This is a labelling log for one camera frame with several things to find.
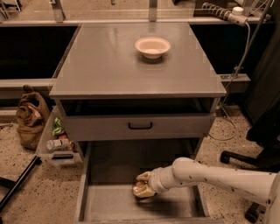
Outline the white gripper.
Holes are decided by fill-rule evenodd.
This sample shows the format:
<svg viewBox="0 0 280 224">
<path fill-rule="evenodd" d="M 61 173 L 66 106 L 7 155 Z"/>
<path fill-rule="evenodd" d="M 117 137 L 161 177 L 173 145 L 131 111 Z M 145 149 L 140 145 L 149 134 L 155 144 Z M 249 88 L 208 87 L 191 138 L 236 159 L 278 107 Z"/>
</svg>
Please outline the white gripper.
<svg viewBox="0 0 280 224">
<path fill-rule="evenodd" d="M 159 167 L 152 172 L 146 171 L 136 177 L 137 181 L 148 182 L 150 188 L 134 189 L 134 194 L 140 198 L 153 197 L 156 193 L 165 193 L 177 185 L 177 180 L 174 178 L 172 167 Z"/>
</svg>

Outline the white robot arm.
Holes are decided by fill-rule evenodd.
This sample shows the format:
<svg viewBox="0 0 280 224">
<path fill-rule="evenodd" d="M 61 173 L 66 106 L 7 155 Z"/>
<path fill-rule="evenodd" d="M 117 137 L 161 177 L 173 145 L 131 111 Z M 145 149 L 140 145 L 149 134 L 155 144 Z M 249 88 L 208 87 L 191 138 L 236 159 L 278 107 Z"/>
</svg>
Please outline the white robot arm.
<svg viewBox="0 0 280 224">
<path fill-rule="evenodd" d="M 219 187 L 266 206 L 264 224 L 280 224 L 280 173 L 208 166 L 189 157 L 179 157 L 170 166 L 138 175 L 133 193 L 138 198 L 148 198 L 198 183 Z"/>
</svg>

